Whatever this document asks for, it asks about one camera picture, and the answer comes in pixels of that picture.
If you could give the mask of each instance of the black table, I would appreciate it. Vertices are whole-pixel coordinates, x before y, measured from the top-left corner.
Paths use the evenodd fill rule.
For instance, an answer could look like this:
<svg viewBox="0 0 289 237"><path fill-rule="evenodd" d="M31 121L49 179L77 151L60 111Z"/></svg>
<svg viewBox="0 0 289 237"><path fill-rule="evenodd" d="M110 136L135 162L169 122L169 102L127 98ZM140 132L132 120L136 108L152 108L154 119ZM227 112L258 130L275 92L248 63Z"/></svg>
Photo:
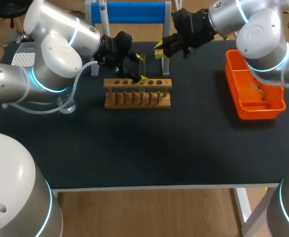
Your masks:
<svg viewBox="0 0 289 237"><path fill-rule="evenodd" d="M159 78L155 43L134 43L146 71ZM2 58L10 64L17 45ZM225 53L214 41L188 60L170 60L170 110L105 110L103 78L81 77L71 115L31 115L0 106L0 133L22 143L53 189L279 183L289 169L287 110L274 121L240 121L228 88Z"/></svg>

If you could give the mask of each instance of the white table leg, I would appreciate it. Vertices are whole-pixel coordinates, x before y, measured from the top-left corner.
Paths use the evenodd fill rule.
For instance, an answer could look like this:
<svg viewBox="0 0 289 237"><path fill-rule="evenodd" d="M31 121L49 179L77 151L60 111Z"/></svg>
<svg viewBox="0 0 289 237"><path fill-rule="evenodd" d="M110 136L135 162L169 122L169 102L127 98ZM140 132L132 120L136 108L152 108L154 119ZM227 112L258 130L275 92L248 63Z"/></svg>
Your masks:
<svg viewBox="0 0 289 237"><path fill-rule="evenodd" d="M58 191L55 191L55 190L52 190L53 194L55 195L55 197L57 198L58 197Z"/></svg>
<svg viewBox="0 0 289 237"><path fill-rule="evenodd" d="M259 202L255 210L249 216L247 221L242 225L242 236L253 237L255 233L266 222L266 209L268 203L276 188L269 188L262 200Z"/></svg>
<svg viewBox="0 0 289 237"><path fill-rule="evenodd" d="M234 197L237 202L237 208L238 208L241 224L243 225L252 213L249 199L248 199L247 190L246 188L236 188L236 189L233 189L233 192L234 192Z"/></svg>
<svg viewBox="0 0 289 237"><path fill-rule="evenodd" d="M183 0L179 0L179 10L182 9Z"/></svg>
<svg viewBox="0 0 289 237"><path fill-rule="evenodd" d="M175 5L176 5L176 10L179 10L179 0L174 0L175 1Z"/></svg>

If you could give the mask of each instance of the robotic arm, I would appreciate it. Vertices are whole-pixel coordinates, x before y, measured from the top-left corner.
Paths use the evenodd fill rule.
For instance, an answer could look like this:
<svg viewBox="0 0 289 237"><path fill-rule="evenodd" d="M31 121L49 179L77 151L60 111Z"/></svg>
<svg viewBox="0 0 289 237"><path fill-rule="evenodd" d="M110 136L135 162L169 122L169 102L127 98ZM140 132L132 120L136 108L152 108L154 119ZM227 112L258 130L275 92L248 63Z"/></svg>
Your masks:
<svg viewBox="0 0 289 237"><path fill-rule="evenodd" d="M249 67L265 80L278 81L286 70L289 81L289 43L285 40L282 14L289 0L221 0L208 9L173 14L177 33L163 38L155 47L156 57L171 57L182 50L187 58L191 48L224 39L237 31L237 48Z"/></svg>
<svg viewBox="0 0 289 237"><path fill-rule="evenodd" d="M128 72L123 60L138 63L140 56L130 51L132 37L120 32L116 37L100 32L77 17L44 1L34 0L24 21L24 30L36 43L34 67L0 64L0 101L49 103L72 86L82 68L81 57L94 57L98 64L118 68L119 76L137 83L141 76Z"/></svg>

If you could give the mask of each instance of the blue padded handle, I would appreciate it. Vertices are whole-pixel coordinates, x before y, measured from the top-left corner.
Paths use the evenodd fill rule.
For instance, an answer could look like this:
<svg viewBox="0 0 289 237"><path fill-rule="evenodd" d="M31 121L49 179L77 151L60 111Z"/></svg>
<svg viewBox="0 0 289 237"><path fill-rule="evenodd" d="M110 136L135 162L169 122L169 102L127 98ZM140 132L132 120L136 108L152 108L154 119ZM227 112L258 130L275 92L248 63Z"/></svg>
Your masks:
<svg viewBox="0 0 289 237"><path fill-rule="evenodd" d="M99 4L91 3L92 23L101 23ZM108 2L110 24L164 24L164 2Z"/></svg>

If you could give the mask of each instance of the orange basket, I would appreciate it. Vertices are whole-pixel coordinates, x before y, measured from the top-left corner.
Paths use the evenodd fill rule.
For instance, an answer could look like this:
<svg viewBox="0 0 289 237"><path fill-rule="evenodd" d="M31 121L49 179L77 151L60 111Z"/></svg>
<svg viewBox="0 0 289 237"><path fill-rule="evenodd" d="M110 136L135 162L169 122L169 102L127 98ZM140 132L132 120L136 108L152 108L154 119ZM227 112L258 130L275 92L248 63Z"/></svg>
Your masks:
<svg viewBox="0 0 289 237"><path fill-rule="evenodd" d="M274 119L285 111L283 87L259 83L251 75L244 58L237 50L227 51L226 57L225 73L241 119Z"/></svg>

